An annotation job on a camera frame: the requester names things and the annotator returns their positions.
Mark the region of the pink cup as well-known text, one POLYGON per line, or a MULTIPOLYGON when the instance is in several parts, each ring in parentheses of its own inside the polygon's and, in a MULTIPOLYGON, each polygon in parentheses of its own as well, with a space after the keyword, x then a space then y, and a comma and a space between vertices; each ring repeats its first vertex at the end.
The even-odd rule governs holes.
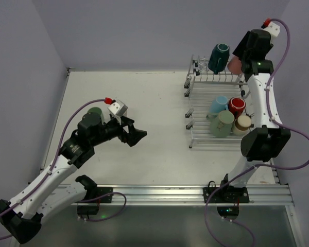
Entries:
POLYGON ((240 75, 242 73, 242 62, 234 56, 227 65, 228 70, 234 75, 240 75))

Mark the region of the dark green mug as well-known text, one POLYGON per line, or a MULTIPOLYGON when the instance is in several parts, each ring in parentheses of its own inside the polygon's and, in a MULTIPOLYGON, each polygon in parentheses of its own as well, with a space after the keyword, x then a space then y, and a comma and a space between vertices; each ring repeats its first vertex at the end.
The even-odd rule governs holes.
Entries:
POLYGON ((225 70, 230 56, 230 47, 225 43, 217 44, 211 53, 208 69, 215 75, 225 70))

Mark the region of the green cup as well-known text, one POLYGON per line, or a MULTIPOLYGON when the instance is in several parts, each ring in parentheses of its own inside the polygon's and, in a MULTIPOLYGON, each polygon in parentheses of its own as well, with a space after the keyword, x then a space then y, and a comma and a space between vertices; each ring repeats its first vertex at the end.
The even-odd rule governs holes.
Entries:
POLYGON ((92 107, 92 108, 88 109, 87 113, 96 113, 96 114, 98 114, 100 116, 101 122, 102 123, 105 122, 104 114, 103 114, 101 108, 99 108, 99 107, 92 107))

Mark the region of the light green mug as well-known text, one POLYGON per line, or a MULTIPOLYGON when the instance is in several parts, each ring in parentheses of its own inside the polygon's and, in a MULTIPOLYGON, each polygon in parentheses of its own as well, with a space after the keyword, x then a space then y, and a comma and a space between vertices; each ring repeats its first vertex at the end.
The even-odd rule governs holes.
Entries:
POLYGON ((226 138, 230 135, 235 117, 228 111, 224 110, 219 113, 209 113, 206 116, 210 121, 210 132, 217 138, 226 138))

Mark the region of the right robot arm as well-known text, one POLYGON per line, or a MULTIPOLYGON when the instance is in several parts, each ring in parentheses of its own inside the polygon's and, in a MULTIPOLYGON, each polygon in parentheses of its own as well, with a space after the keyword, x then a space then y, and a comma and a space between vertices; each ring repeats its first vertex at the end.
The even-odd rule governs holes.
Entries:
POLYGON ((266 59, 279 33, 280 28, 273 25, 248 31, 233 52, 241 61, 252 98, 254 128, 242 138, 242 156, 221 182, 223 193, 243 195, 258 165, 269 165, 290 139, 290 130, 280 126, 272 84, 273 63, 266 59))

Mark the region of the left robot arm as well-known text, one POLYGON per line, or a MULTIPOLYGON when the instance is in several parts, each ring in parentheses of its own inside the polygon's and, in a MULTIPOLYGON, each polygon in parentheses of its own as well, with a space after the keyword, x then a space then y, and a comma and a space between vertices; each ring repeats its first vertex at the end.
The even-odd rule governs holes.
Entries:
POLYGON ((85 114, 53 162, 18 195, 0 200, 0 223, 20 244, 25 244, 40 231, 45 220, 70 204, 103 198, 97 184, 86 175, 78 176, 60 192, 55 190, 95 154, 95 146, 114 138, 135 146, 147 132, 133 124, 134 120, 125 116, 120 120, 111 117, 105 123, 98 113, 85 114))

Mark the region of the metal dish rack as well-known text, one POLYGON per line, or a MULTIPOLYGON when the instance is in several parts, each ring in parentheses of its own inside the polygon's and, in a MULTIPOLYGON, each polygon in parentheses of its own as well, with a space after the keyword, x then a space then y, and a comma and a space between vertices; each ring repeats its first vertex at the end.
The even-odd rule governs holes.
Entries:
POLYGON ((246 102, 243 114, 254 120, 255 113, 248 85, 243 75, 233 75, 227 69, 217 75, 213 74, 206 67, 208 62, 207 57, 192 55, 184 82, 184 96, 188 99, 186 129, 191 132, 189 147, 213 143, 239 145, 243 137, 233 132, 224 138, 215 137, 210 131, 210 121, 206 116, 212 101, 218 96, 228 99, 240 97, 246 102))

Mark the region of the red mug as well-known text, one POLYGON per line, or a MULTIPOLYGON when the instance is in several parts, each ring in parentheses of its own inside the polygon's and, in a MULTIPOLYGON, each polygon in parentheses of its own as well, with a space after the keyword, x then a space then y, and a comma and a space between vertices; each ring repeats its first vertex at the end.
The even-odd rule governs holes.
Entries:
POLYGON ((246 108, 246 102, 240 97, 233 97, 228 102, 228 110, 234 115, 237 119, 246 108))

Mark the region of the light blue mug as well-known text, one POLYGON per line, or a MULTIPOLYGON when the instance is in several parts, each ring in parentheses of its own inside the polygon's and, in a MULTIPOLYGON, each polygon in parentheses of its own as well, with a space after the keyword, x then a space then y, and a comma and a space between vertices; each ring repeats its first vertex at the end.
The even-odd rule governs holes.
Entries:
POLYGON ((228 99, 226 96, 217 96, 211 103, 209 108, 209 113, 220 113, 222 111, 228 110, 228 99))

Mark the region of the cream small cup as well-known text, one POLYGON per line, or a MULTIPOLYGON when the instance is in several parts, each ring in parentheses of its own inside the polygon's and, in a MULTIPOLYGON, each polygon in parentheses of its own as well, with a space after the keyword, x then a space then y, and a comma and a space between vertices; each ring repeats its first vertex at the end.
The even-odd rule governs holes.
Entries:
POLYGON ((251 118, 247 115, 240 115, 232 126, 232 133, 236 136, 244 136, 249 132, 252 125, 251 118))

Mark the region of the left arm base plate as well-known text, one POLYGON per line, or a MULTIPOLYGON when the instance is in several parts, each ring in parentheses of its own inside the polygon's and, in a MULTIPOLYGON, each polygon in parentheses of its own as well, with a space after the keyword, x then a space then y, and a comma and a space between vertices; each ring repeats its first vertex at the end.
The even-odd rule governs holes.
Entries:
POLYGON ((79 203, 111 203, 112 192, 112 187, 94 187, 87 190, 85 197, 79 203))

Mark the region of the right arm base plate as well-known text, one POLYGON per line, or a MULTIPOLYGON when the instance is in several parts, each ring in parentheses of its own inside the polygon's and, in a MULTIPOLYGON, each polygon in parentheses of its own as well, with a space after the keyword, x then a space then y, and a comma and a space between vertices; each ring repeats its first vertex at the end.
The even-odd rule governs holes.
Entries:
MULTIPOLYGON (((202 188, 204 202, 206 203, 211 193, 218 188, 214 181, 210 181, 206 187, 202 188)), ((209 203, 249 203, 249 195, 246 187, 236 188, 226 186, 214 193, 209 203)))

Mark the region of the aluminium mounting rail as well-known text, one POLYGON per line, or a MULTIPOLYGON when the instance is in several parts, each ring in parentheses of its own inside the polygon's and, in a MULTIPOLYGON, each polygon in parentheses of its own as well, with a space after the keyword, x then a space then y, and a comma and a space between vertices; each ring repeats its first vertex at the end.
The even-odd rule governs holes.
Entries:
MULTIPOLYGON (((84 186, 73 182, 70 185, 60 185, 49 194, 36 191, 27 203, 34 209, 49 209, 62 205, 67 207, 81 201, 87 190, 105 185, 84 186)), ((203 186, 142 186, 116 185, 113 188, 111 204, 127 202, 129 205, 154 206, 200 206, 204 205, 203 186)), ((216 205, 259 205, 285 206, 292 205, 293 199, 288 186, 283 185, 251 185, 247 187, 249 203, 212 203, 216 205)))

